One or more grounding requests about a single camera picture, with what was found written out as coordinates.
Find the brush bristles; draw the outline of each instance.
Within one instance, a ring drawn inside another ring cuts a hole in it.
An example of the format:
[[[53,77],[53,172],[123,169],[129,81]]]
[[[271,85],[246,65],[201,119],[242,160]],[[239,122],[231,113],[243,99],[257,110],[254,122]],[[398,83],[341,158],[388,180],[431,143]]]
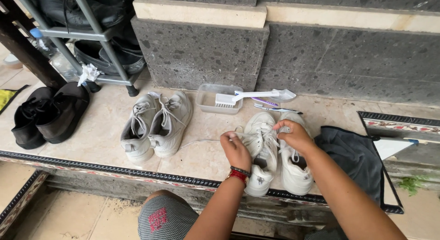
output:
[[[223,103],[216,103],[216,107],[220,107],[220,108],[233,108],[234,105],[228,105],[228,104],[223,104]]]

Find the beige stone trim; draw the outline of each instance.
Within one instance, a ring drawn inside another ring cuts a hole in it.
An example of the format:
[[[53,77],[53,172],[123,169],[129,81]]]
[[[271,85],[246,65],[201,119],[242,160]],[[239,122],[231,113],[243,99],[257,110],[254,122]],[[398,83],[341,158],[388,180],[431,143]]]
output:
[[[231,6],[173,0],[135,0],[133,6],[140,19],[247,28],[263,28],[267,13],[266,6]]]
[[[267,21],[440,33],[440,13],[261,2]]]

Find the green plant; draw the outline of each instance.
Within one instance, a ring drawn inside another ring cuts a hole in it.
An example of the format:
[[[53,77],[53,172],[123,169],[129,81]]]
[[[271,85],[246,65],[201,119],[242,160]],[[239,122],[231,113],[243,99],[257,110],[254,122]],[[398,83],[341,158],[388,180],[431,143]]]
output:
[[[399,182],[399,187],[407,190],[410,196],[414,196],[417,194],[417,188],[422,187],[421,182],[426,179],[428,179],[427,176],[403,177]]]

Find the gray towel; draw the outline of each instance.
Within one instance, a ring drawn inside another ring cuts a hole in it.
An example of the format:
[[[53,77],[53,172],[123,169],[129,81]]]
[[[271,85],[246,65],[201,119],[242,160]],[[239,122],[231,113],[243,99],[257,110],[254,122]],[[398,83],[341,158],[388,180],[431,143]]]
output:
[[[374,201],[380,203],[382,162],[368,136],[322,126],[315,143]]]

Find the purple toothbrush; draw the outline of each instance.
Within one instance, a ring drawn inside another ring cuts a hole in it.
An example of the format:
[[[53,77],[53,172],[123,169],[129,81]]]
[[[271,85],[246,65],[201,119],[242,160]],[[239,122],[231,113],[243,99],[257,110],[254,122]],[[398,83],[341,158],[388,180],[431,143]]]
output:
[[[269,101],[263,100],[263,99],[258,98],[258,97],[251,97],[251,99],[254,99],[255,101],[258,101],[258,102],[265,103],[265,104],[267,104],[267,105],[271,105],[271,106],[278,107],[278,104],[276,104],[276,103],[274,103],[274,102],[269,102]]]

